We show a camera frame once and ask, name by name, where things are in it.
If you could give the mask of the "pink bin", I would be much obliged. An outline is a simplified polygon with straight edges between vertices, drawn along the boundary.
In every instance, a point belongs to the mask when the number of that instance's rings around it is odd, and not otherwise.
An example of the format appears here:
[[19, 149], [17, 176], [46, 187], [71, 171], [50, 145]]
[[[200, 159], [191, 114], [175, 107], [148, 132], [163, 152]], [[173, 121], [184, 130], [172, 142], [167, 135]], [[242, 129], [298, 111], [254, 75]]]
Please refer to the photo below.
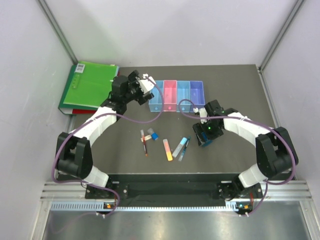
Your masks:
[[164, 111], [175, 112], [177, 110], [177, 81], [165, 80], [163, 82]]

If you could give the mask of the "teal blue bin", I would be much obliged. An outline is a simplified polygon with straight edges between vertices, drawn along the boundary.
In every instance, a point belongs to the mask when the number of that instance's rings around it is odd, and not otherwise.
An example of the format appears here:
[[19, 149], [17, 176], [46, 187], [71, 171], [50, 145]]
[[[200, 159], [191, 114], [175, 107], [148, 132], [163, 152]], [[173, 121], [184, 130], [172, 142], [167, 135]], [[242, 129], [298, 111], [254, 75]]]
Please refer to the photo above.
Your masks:
[[183, 99], [191, 99], [191, 85], [190, 81], [178, 80], [177, 81], [177, 107], [176, 111], [188, 113], [191, 109], [191, 103], [189, 101], [182, 101]]

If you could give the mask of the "green folder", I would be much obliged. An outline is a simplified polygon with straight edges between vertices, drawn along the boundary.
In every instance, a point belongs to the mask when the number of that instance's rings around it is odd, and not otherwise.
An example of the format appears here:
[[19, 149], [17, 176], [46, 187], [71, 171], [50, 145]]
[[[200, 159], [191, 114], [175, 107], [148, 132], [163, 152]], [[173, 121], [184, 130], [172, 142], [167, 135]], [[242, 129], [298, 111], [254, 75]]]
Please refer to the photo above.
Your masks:
[[79, 61], [63, 103], [98, 108], [108, 97], [118, 74], [117, 65]]

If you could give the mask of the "blue round tape dispenser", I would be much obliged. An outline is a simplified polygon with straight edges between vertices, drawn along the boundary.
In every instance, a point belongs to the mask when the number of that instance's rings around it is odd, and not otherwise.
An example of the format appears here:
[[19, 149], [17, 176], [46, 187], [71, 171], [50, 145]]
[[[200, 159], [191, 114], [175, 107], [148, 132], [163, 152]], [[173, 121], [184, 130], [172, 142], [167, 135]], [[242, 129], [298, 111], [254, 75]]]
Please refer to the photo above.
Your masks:
[[206, 147], [213, 142], [211, 139], [207, 137], [207, 135], [204, 132], [197, 136], [197, 141], [200, 147]]

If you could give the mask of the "light blue bin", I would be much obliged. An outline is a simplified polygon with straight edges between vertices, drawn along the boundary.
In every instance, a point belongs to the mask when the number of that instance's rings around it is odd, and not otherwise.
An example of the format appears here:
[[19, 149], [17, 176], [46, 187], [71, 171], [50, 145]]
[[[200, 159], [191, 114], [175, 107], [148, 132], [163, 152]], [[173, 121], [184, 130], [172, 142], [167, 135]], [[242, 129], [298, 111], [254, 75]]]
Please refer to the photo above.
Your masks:
[[[156, 80], [156, 85], [159, 87], [161, 93], [164, 92], [164, 81]], [[153, 98], [149, 100], [148, 106], [150, 112], [160, 112], [163, 106], [163, 101], [159, 90], [154, 86], [150, 91], [153, 94]]]

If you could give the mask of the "small blue capped bottle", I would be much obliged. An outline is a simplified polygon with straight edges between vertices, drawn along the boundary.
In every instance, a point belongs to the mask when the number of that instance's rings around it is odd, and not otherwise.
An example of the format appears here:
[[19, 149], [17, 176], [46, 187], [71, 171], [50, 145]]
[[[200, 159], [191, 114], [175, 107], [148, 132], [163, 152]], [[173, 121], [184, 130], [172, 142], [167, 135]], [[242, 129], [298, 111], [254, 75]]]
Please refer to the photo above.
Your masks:
[[158, 134], [155, 133], [155, 131], [152, 128], [149, 128], [147, 132], [149, 133], [149, 135], [154, 141], [156, 141], [159, 138]]

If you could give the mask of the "red folder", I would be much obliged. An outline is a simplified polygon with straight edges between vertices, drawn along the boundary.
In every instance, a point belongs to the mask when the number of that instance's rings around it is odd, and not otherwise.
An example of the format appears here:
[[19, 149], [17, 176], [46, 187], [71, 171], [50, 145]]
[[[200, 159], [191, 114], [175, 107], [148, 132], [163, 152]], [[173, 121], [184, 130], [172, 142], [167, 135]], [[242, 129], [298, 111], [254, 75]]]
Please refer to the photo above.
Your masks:
[[88, 110], [88, 109], [73, 109], [73, 115], [82, 115], [82, 114], [94, 114], [96, 110]]

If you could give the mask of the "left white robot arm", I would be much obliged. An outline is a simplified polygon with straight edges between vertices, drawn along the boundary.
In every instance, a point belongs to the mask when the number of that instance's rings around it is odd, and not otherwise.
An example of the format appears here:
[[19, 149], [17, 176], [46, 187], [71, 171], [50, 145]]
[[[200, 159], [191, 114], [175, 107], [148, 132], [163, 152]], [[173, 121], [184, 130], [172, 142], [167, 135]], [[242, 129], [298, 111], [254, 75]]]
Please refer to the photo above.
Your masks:
[[128, 76], [116, 76], [111, 91], [97, 111], [81, 126], [71, 132], [62, 132], [57, 139], [52, 173], [60, 171], [81, 183], [96, 188], [102, 198], [109, 198], [114, 191], [110, 177], [94, 166], [92, 146], [104, 131], [123, 117], [128, 103], [143, 105], [153, 98], [151, 90], [156, 86], [152, 76], [138, 71]]

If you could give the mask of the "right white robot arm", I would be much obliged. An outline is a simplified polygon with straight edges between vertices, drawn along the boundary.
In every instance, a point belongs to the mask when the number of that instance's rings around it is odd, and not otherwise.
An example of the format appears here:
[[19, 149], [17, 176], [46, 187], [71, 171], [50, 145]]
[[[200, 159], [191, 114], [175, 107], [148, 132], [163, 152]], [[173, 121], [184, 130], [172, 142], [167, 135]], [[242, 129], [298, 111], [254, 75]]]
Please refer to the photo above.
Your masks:
[[283, 127], [263, 127], [234, 108], [224, 109], [217, 100], [201, 108], [194, 106], [192, 111], [200, 117], [200, 122], [192, 126], [199, 146], [229, 131], [255, 147], [256, 163], [231, 181], [233, 197], [245, 198], [259, 182], [292, 170], [299, 163], [289, 132]]

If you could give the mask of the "red pen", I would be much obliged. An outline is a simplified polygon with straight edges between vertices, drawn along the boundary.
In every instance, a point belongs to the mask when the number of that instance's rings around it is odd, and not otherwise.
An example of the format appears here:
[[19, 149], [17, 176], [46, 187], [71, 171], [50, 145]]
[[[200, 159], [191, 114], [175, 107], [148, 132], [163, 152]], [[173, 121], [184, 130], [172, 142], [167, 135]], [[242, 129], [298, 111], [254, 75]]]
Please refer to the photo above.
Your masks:
[[147, 157], [148, 151], [147, 151], [147, 144], [146, 144], [146, 139], [145, 139], [145, 134], [144, 134], [143, 129], [140, 130], [140, 134], [141, 134], [141, 139], [142, 139], [142, 143], [143, 143], [144, 154]]

